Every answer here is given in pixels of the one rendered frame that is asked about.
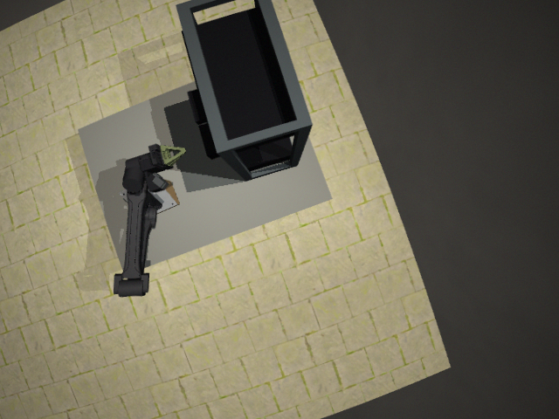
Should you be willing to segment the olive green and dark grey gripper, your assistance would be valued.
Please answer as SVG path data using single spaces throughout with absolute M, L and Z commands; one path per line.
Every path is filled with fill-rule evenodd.
M 153 165 L 164 169 L 174 168 L 172 166 L 179 160 L 179 158 L 181 158 L 186 153 L 185 148 L 177 148 L 177 147 L 163 146 L 163 145 L 159 146 L 158 144 L 148 146 L 148 149 L 149 149 L 149 153 L 145 155 L 140 155 L 139 158 L 141 160 L 139 161 L 146 160 L 151 156 Z M 180 151 L 180 153 L 171 157 L 170 155 L 171 151 Z

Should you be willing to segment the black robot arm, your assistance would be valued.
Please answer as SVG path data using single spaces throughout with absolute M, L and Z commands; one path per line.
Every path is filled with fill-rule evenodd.
M 148 292 L 149 273 L 143 273 L 148 235 L 151 228 L 155 228 L 157 210 L 162 207 L 149 192 L 163 191 L 169 185 L 157 174 L 164 168 L 153 165 L 151 158 L 139 160 L 139 156 L 126 160 L 126 176 L 124 173 L 122 182 L 129 193 L 125 264 L 123 273 L 114 275 L 114 294 L 119 294 L 119 297 L 145 296 Z

